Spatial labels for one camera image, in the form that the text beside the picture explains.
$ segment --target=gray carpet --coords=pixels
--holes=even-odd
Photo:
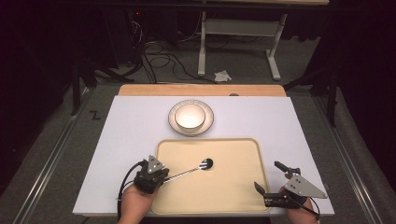
[[[207,51],[206,78],[214,79],[214,73],[222,70],[232,77],[226,84],[285,84],[299,77],[306,68],[310,56],[315,49],[316,41],[299,43],[295,39],[283,40],[276,53],[276,61],[283,79],[274,82],[269,74],[268,64],[263,58],[262,44],[268,42],[235,42],[225,48],[215,48],[221,45],[218,41],[210,42],[213,49]],[[169,46],[163,50],[177,55],[186,66],[189,73],[196,73],[198,51],[196,46],[182,46],[178,49]],[[176,74],[172,65],[165,67],[166,59],[159,58],[156,63],[159,68],[154,71],[159,82],[191,82],[203,83],[202,80],[180,80],[178,77],[189,78],[177,67]],[[148,83],[144,69],[133,75],[137,82]],[[12,223],[22,208],[23,202],[39,177],[41,169],[45,166],[52,150],[59,146],[57,141],[64,127],[70,119],[75,119],[72,132],[65,139],[62,154],[57,161],[50,179],[45,183],[45,190],[39,195],[39,200],[34,204],[31,213],[27,213],[25,223],[115,223],[114,217],[92,217],[85,220],[83,216],[72,214],[78,191],[91,162],[92,154],[106,121],[106,115],[111,106],[113,97],[117,94],[120,83],[100,80],[94,90],[89,90],[86,104],[81,108],[77,117],[70,117],[72,111],[71,91],[64,99],[65,102],[48,119],[43,132],[35,141],[34,146],[26,156],[23,165],[8,186],[0,199],[0,223]],[[339,133],[344,146],[348,149],[350,157],[358,173],[363,176],[362,181],[367,186],[370,195],[378,207],[383,223],[395,223],[394,215],[389,211],[394,208],[394,192],[389,189],[385,177],[381,174],[375,162],[356,131],[353,119],[348,115],[347,106],[342,102],[336,107],[337,128],[330,128],[327,120],[323,118],[320,108],[321,98],[312,98],[307,89],[298,87],[288,91],[296,109],[299,121],[302,124],[308,145],[311,148],[314,160],[318,166],[322,180],[328,186],[328,193],[335,210],[335,216],[322,218],[322,223],[374,223],[369,221],[361,202],[357,197],[355,188],[351,185],[351,177],[345,166],[345,161],[340,156],[339,144],[334,140],[333,132]],[[156,219],[156,223],[167,223],[169,220]],[[184,223],[202,222],[200,219],[182,220]],[[261,218],[238,219],[233,223],[262,223]],[[285,217],[272,217],[272,223],[288,223]]]

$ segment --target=beige tray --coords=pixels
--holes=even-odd
[[[258,143],[251,138],[164,140],[157,159],[178,175],[210,158],[197,170],[163,184],[152,205],[160,215],[268,212],[254,181],[269,192]]]

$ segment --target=wooden edge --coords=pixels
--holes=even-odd
[[[280,85],[125,84],[124,96],[287,96]]]

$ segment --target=table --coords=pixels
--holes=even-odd
[[[329,0],[214,0],[211,2],[238,2],[238,3],[265,3],[265,4],[297,4],[297,5],[312,5],[322,6],[328,5]],[[198,76],[205,75],[205,37],[206,34],[216,35],[251,35],[251,36],[272,36],[274,38],[273,44],[270,49],[267,49],[266,58],[270,65],[271,73],[274,80],[280,80],[280,74],[277,69],[275,61],[275,53],[277,44],[285,26],[288,14],[282,14],[278,21],[240,21],[240,20],[220,20],[220,19],[207,19],[206,12],[202,12],[201,22],[201,47],[199,52],[198,61]]]
[[[290,98],[286,97],[282,87],[124,85],[110,108],[73,213],[84,216],[115,216],[116,191],[125,172],[133,164],[146,159],[149,154],[154,154],[154,149],[163,139],[186,138],[172,130],[167,123],[167,115],[168,109],[174,104],[191,97],[206,102],[215,113],[216,123],[201,134],[200,138],[245,136],[258,141],[262,146],[262,155],[265,154],[262,160],[271,192],[277,191],[287,182],[283,173],[274,166],[274,161],[277,160],[291,167],[298,165],[305,178],[325,191]],[[249,113],[249,119],[233,120],[241,111]],[[317,203],[323,215],[334,214],[329,199],[320,199]],[[264,214],[211,216],[268,217],[283,213],[283,209],[272,208]]]

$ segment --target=white table surface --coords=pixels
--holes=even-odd
[[[274,166],[280,161],[302,171],[302,176],[326,192],[318,168],[306,143],[303,130],[289,97],[268,96],[116,96],[106,119],[91,165],[85,176],[73,213],[84,216],[115,216],[122,179],[139,161],[156,155],[164,139],[189,138],[175,132],[168,123],[170,109],[177,103],[200,100],[214,112],[211,128],[199,138],[255,139],[260,146],[271,193],[288,182]],[[130,174],[133,179],[136,168]],[[333,215],[330,199],[315,199],[322,215]],[[272,208],[272,216],[284,209]],[[234,216],[238,214],[220,214]]]

